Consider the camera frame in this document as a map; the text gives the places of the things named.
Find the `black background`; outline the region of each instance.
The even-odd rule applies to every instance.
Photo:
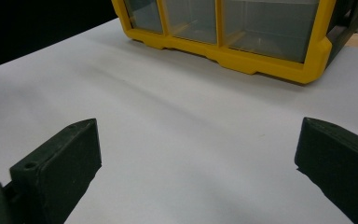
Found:
[[[0,0],[0,64],[116,17],[110,0]]]

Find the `yellow plastic frame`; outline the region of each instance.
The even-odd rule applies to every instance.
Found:
[[[114,9],[121,21],[124,33],[132,39],[144,42],[155,49],[179,49],[217,61],[221,66],[245,74],[256,72],[288,79],[298,83],[309,83],[322,75],[332,48],[326,33],[333,14],[336,0],[320,0],[305,62],[296,63],[282,59],[230,49],[223,43],[222,1],[215,0],[217,44],[211,45],[174,37],[168,32],[163,0],[157,0],[161,18],[162,34],[132,28],[124,0],[112,0]]]

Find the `white table surface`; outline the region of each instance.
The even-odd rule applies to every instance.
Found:
[[[103,168],[66,223],[351,223],[296,170],[304,117],[358,134],[358,48],[302,87],[151,49],[114,20],[0,65],[0,181],[96,118]]]

